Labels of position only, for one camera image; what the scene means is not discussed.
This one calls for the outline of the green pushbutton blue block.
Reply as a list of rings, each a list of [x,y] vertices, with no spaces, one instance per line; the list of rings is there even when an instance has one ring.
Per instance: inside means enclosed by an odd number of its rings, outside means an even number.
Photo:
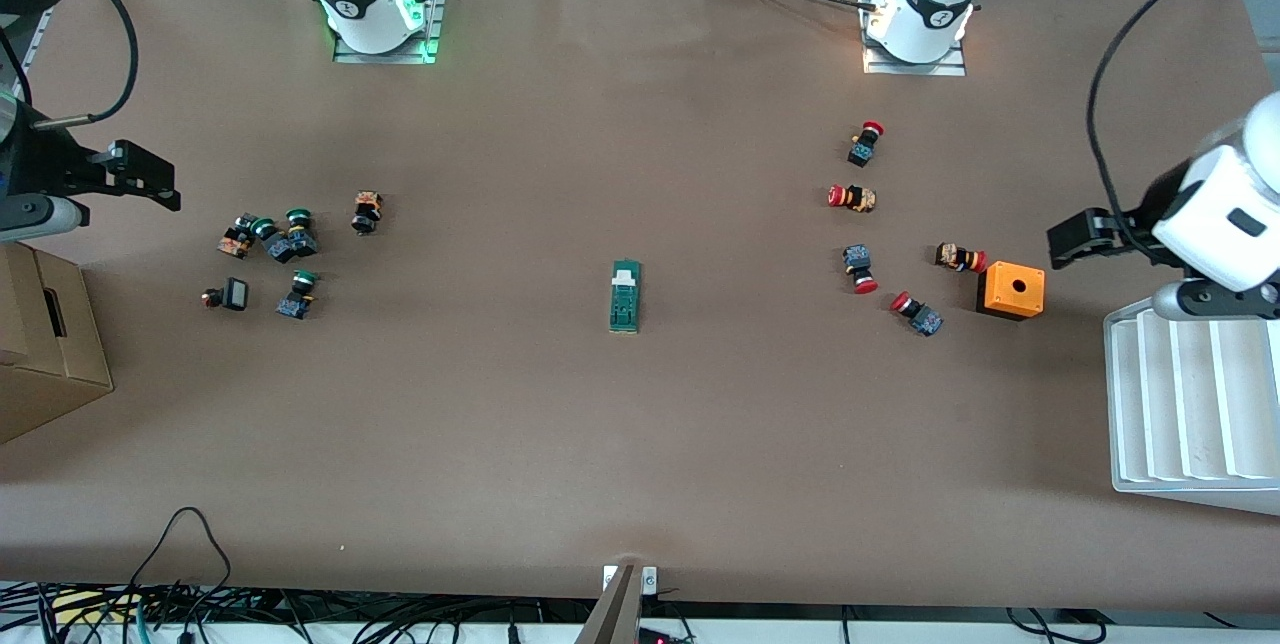
[[[314,288],[319,277],[315,271],[297,269],[291,279],[289,292],[279,300],[275,311],[294,320],[305,320],[314,302]]]
[[[257,216],[251,224],[251,230],[274,261],[288,264],[296,257],[292,239],[275,225],[270,216]]]
[[[308,207],[291,207],[285,213],[288,221],[287,239],[296,257],[308,257],[317,254],[317,239],[312,233],[314,216]]]

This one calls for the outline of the brown cardboard box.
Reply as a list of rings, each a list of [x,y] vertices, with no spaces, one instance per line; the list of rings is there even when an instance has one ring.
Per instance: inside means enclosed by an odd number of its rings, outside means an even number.
[[[41,248],[0,245],[0,444],[114,388],[83,271]]]

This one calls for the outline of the white stepped tray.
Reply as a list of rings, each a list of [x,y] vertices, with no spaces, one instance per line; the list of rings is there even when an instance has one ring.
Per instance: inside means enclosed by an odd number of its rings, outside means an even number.
[[[1280,519],[1280,320],[1103,321],[1116,492]]]

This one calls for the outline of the orange button enclosure box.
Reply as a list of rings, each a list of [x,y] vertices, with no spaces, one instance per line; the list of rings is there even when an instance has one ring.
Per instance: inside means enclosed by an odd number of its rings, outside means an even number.
[[[975,311],[998,319],[1025,321],[1044,312],[1046,271],[995,261],[978,278]]]

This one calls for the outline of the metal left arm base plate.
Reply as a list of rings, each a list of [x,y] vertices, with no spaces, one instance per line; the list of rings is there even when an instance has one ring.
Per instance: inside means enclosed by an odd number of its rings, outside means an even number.
[[[860,12],[865,74],[965,76],[963,38],[974,3],[920,15],[906,0],[869,3]]]

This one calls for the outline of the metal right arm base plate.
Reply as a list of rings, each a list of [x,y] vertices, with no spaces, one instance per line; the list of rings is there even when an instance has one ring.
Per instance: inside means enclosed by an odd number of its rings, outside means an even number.
[[[447,0],[387,0],[406,37],[384,52],[361,52],[333,35],[332,61],[361,65],[430,65],[436,61]]]

